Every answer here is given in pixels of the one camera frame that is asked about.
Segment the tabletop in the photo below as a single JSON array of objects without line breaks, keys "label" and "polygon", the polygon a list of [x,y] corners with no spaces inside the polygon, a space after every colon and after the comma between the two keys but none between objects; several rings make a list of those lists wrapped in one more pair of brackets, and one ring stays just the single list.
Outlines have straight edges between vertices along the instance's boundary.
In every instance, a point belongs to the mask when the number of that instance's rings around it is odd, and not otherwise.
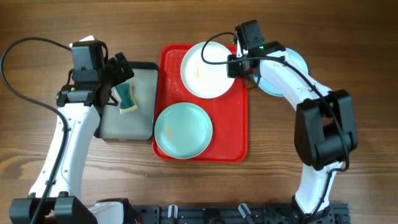
[{"label": "tabletop", "polygon": [[[354,102],[358,148],[338,174],[330,200],[348,203],[352,223],[397,223],[397,1],[95,1],[4,0],[0,51],[23,37],[69,44],[88,35],[111,55],[159,63],[169,44],[195,44],[258,19],[268,41],[278,40],[308,63],[312,77]],[[230,40],[221,37],[222,44]],[[55,106],[73,67],[70,52],[27,42],[7,56],[9,83]],[[93,138],[82,201],[127,197],[131,203],[237,205],[289,203],[302,162],[294,147],[295,111],[287,100],[249,91],[249,152],[238,164],[167,162],[150,141]],[[10,223],[12,199],[26,197],[44,164],[56,116],[0,84],[0,223]]]}]

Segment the white plate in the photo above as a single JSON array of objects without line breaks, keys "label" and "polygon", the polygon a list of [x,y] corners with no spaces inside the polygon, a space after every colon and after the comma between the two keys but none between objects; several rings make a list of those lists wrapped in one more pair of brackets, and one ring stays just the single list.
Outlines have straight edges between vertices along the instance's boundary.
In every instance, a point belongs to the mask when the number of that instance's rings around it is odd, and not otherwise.
[{"label": "white plate", "polygon": [[[201,59],[204,44],[196,44],[185,54],[181,63],[181,79],[190,93],[210,99],[227,92],[234,79],[228,78],[226,65],[209,65]],[[231,52],[224,45],[209,42],[203,56],[209,62],[225,62],[229,54]]]}]

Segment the tray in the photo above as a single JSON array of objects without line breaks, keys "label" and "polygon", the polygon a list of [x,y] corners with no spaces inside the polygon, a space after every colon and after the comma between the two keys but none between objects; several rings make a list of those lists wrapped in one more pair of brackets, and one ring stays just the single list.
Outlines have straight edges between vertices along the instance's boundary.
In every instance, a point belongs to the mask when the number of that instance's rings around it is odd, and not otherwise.
[{"label": "tray", "polygon": [[[172,44],[165,47],[160,58],[159,84],[155,118],[166,107],[181,102],[194,103],[203,108],[213,123],[213,137],[199,156],[189,161],[239,162],[248,153],[248,91],[243,79],[235,79],[232,87],[213,99],[202,99],[191,94],[183,85],[180,74],[182,59],[193,44]],[[236,46],[227,46],[236,52]],[[177,160],[166,155],[152,138],[152,150],[161,159]]]}]

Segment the plate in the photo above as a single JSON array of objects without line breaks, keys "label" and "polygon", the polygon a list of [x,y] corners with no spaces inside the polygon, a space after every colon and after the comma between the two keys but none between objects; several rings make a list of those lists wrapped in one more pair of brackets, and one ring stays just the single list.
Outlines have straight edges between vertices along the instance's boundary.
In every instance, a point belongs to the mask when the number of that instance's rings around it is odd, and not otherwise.
[{"label": "plate", "polygon": [[213,125],[206,111],[193,103],[176,103],[161,112],[155,123],[159,148],[176,159],[190,159],[209,145]]},{"label": "plate", "polygon": [[[287,53],[290,54],[290,57],[292,58],[294,63],[296,63],[302,70],[304,70],[304,72],[308,73],[308,67],[307,64],[305,63],[304,58],[301,57],[299,53],[297,53],[292,49],[286,48],[286,51]],[[255,82],[257,82],[258,77],[254,77],[253,79]],[[273,84],[269,83],[269,81],[267,81],[264,78],[260,79],[259,87],[262,91],[272,96],[283,96],[283,94]]]},{"label": "plate", "polygon": [[[181,63],[181,79],[193,95],[210,99],[221,96],[231,88],[233,78],[228,78],[226,65],[209,65],[201,59],[204,42],[194,45],[184,55]],[[231,52],[222,44],[209,42],[203,53],[209,62],[224,62]]]}]

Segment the wooden table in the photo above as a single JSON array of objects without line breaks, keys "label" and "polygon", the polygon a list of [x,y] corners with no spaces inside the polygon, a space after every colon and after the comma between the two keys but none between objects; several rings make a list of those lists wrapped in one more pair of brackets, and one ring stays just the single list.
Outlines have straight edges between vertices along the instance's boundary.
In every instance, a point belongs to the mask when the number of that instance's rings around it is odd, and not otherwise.
[{"label": "wooden table", "polygon": [[[195,44],[258,19],[267,40],[300,52],[312,76],[353,97],[358,148],[338,174],[334,202],[349,203],[352,223],[397,223],[397,1],[51,1],[0,3],[0,51],[17,39],[63,44],[87,35],[111,55],[159,62],[172,43]],[[219,42],[230,44],[229,39]],[[17,46],[5,73],[21,93],[55,106],[73,67],[70,52],[41,42]],[[0,84],[0,222],[13,198],[26,197],[39,175],[56,116]],[[249,154],[239,164],[165,162],[150,142],[93,138],[83,174],[85,204],[127,197],[134,204],[290,202],[302,162],[294,148],[295,112],[283,98],[249,92]]]}]

